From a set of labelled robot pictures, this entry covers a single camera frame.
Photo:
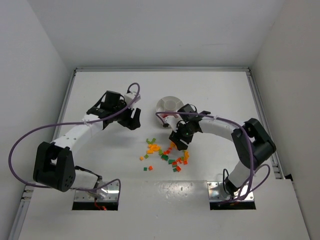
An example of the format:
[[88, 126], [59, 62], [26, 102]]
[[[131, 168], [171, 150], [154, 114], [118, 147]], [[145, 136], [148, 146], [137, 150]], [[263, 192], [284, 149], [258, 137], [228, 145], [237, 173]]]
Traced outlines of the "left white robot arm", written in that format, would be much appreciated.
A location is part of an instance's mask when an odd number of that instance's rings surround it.
[[141, 126], [141, 109], [134, 108], [133, 105], [140, 98], [137, 92], [129, 91], [121, 95], [119, 92], [106, 91], [79, 124], [52, 142], [42, 142], [38, 146], [33, 180], [60, 192], [71, 188], [93, 188], [99, 175], [85, 184], [81, 183], [76, 172], [82, 171], [82, 168], [75, 165], [74, 154], [113, 122], [131, 131], [138, 129]]

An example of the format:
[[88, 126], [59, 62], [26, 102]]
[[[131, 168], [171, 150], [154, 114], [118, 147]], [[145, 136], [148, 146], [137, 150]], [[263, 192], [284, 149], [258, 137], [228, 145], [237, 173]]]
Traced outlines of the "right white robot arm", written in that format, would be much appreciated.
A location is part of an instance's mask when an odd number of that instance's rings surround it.
[[239, 161], [222, 183], [227, 197], [232, 197], [244, 183], [251, 183], [258, 169], [276, 151], [276, 145], [259, 120], [250, 118], [238, 123], [226, 118], [212, 116], [211, 112], [197, 112], [190, 104], [177, 111], [178, 118], [168, 115], [166, 126], [171, 127], [169, 139], [179, 151], [186, 151], [194, 134], [212, 134], [234, 144]]

